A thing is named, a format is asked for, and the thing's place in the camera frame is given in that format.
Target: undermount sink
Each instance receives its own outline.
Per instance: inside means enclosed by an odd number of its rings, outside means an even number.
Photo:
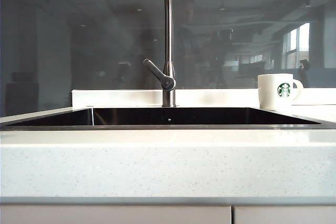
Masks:
[[[336,123],[254,108],[92,108],[3,123],[1,129],[336,129]]]

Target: glass wall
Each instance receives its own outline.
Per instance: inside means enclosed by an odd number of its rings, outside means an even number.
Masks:
[[[178,89],[293,73],[336,87],[336,0],[173,0]],[[71,106],[73,89],[160,89],[164,0],[1,0],[1,116]]]

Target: starbucks logo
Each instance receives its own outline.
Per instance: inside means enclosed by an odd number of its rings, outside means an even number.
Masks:
[[[290,94],[290,85],[288,83],[282,83],[278,87],[278,95],[282,98],[289,97]]]

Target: cabinet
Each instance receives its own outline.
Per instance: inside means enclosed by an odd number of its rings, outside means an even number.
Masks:
[[[335,224],[336,207],[235,207],[235,224]]]
[[[231,224],[231,207],[1,206],[1,224]]]

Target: mug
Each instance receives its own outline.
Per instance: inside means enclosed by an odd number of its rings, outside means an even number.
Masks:
[[[281,110],[291,106],[302,94],[303,85],[291,73],[261,74],[258,76],[258,95],[261,109]]]

